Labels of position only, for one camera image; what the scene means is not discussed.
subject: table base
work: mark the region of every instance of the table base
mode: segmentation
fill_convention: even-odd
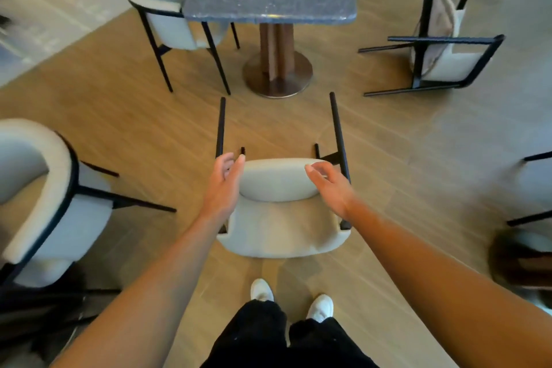
[[[244,66],[244,80],[252,92],[269,98],[296,95],[308,86],[313,78],[313,65],[307,57],[294,51],[295,70],[285,78],[269,80],[262,72],[260,53],[250,58]]]

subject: person's left arm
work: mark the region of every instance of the person's left arm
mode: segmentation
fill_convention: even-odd
[[[53,368],[161,367],[209,249],[236,206],[245,156],[219,156],[190,228],[92,322]]]

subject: hand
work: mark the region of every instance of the hand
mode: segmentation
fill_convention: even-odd
[[[218,156],[209,178],[203,199],[201,216],[213,219],[222,225],[236,208],[239,196],[239,180],[244,173],[245,155],[240,154],[234,162],[233,153]]]
[[[305,171],[326,205],[335,214],[349,221],[350,208],[360,200],[347,178],[338,172],[330,162],[315,162],[305,166]]]

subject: white shoe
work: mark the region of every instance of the white shoe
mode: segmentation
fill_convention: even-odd
[[[256,279],[251,284],[251,299],[259,301],[274,301],[274,294],[267,282],[262,279]]]
[[[334,315],[334,303],[332,299],[326,294],[321,294],[313,301],[308,309],[307,319],[316,320],[318,323],[322,323],[328,317]]]

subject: person's left hand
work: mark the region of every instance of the person's left hand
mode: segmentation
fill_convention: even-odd
[[[239,196],[239,180],[244,173],[245,155],[234,162],[233,153],[217,157],[209,178],[200,215],[222,225],[236,208]]]

